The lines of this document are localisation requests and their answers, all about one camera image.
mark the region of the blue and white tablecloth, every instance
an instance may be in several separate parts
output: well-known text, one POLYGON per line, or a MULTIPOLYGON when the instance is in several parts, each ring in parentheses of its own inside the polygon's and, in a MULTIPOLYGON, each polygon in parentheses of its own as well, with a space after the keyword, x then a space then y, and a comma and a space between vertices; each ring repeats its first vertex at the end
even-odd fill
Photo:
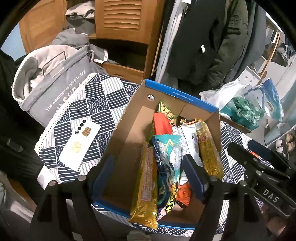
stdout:
MULTIPOLYGON (((93 73, 58 110, 40 137, 35 151, 59 183, 71 182, 80 175, 86 175, 93 166, 99 163, 116 124, 119 122, 131 96, 138 88, 139 85, 129 81, 93 73), (101 129, 91 144, 80 169, 76 172, 60 162, 59 155, 82 119, 89 119, 100 124, 101 129)), ((223 181, 238 183, 244 179, 244 168, 228 155, 227 147, 230 142, 236 142, 247 149, 247 143, 251 138, 222 122, 221 135, 223 181)), ((225 200, 217 233, 222 233, 224 230, 228 206, 229 201, 225 200)), ((129 223, 127 217, 108 211, 98 205, 93 205, 93 207, 112 219, 142 230, 187 237, 190 237, 193 233, 193 229, 177 229, 165 226, 159 226, 157 230, 153 230, 138 223, 129 223)))

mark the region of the shoe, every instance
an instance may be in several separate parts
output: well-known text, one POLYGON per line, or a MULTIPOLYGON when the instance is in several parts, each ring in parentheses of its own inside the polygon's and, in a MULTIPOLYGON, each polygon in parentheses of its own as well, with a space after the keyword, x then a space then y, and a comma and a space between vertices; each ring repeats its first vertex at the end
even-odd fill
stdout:
POLYGON ((281 139, 277 140, 276 141, 276 147, 277 148, 280 147, 282 145, 282 143, 283 143, 283 140, 281 140, 281 139))
POLYGON ((289 143, 293 139, 293 136, 288 133, 285 135, 285 138, 286 138, 286 143, 289 143))
MULTIPOLYGON (((273 48, 274 48, 274 43, 265 45, 265 51, 262 56, 266 60, 268 60, 268 58, 272 54, 273 48)), ((272 56, 271 61, 283 67, 287 67, 289 62, 287 58, 283 55, 285 52, 286 52, 286 46, 284 43, 281 43, 280 46, 277 47, 276 51, 274 52, 274 55, 272 56)))
POLYGON ((295 142, 291 142, 287 144, 288 152, 291 152, 295 148, 295 142))
POLYGON ((279 153, 283 153, 283 151, 284 151, 284 148, 283 148, 282 146, 280 146, 280 147, 279 147, 279 148, 277 148, 276 150, 277 150, 277 152, 279 152, 279 153))

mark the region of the dark green jacket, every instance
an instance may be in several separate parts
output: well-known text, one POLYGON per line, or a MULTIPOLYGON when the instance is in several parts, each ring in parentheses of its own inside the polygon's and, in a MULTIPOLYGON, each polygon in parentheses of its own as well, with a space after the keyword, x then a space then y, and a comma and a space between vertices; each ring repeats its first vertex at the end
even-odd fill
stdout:
POLYGON ((204 90, 219 86, 240 58, 246 44, 248 10, 245 0, 226 0, 222 42, 209 68, 204 90))

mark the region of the snack package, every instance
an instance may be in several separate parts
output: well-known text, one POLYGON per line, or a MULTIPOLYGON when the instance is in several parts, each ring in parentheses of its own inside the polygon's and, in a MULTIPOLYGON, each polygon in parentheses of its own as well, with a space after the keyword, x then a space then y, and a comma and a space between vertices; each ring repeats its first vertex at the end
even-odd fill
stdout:
MULTIPOLYGON (((198 139, 195 124, 178 127, 173 126, 173 134, 181 136, 181 158, 183 158, 186 154, 190 154, 197 163, 197 165, 203 167, 203 163, 199 156, 198 139)), ((185 172, 182 171, 180 177, 180 184, 178 187, 178 193, 176 197, 176 203, 180 206, 180 208, 186 208, 189 205, 190 197, 191 187, 185 172)))
POLYGON ((199 156, 198 138, 195 123, 187 126, 173 126, 173 135, 179 135, 181 145, 181 158, 186 154, 190 154, 198 166, 203 167, 203 163, 199 156))
POLYGON ((157 229, 157 167, 153 147, 143 142, 140 170, 133 195, 129 222, 157 229))
MULTIPOLYGON (((161 112, 165 115, 167 119, 169 119, 170 125, 172 125, 176 119, 176 116, 167 108, 167 106, 160 101, 158 104, 158 109, 156 110, 156 113, 161 112)), ((152 136, 156 135, 155 133, 155 124, 154 124, 154 118, 152 121, 152 130, 149 137, 149 141, 152 139, 152 136)))
POLYGON ((208 126, 202 120, 197 120, 195 128, 198 136, 200 155, 205 170, 210 176, 216 176, 222 180, 222 162, 208 126))
POLYGON ((166 118, 164 113, 157 112, 153 115, 154 120, 154 134, 164 135, 172 134, 173 129, 168 118, 166 118))
POLYGON ((181 147, 178 135, 155 135, 152 139, 156 155, 158 178, 157 220, 175 205, 181 170, 181 147))

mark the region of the metal screw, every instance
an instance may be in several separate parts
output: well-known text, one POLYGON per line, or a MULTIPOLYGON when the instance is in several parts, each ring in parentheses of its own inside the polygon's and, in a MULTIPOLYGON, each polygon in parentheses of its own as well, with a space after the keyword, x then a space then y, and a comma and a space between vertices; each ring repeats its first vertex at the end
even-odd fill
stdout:
POLYGON ((243 187, 245 187, 246 185, 248 185, 246 181, 240 181, 239 184, 242 185, 243 187))
POLYGON ((52 186, 54 186, 56 184, 56 181, 55 180, 52 180, 48 184, 52 187, 52 186))
POLYGON ((218 180, 218 178, 216 176, 210 176, 210 180, 213 181, 213 182, 215 182, 215 181, 218 180))
POLYGON ((86 179, 86 176, 85 175, 81 175, 78 177, 78 180, 79 181, 84 181, 86 179))

